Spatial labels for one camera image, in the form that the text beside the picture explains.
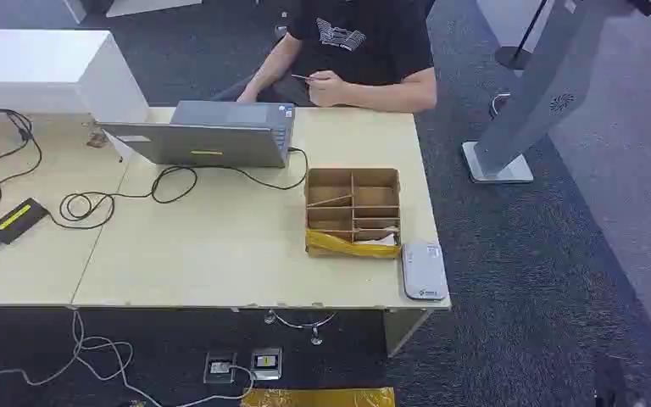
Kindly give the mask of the person's left hand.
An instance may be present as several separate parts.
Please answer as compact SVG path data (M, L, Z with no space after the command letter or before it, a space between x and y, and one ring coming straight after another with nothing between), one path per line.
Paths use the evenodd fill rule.
M309 100L317 107L334 107L347 103L347 82L333 71L318 71L308 79Z

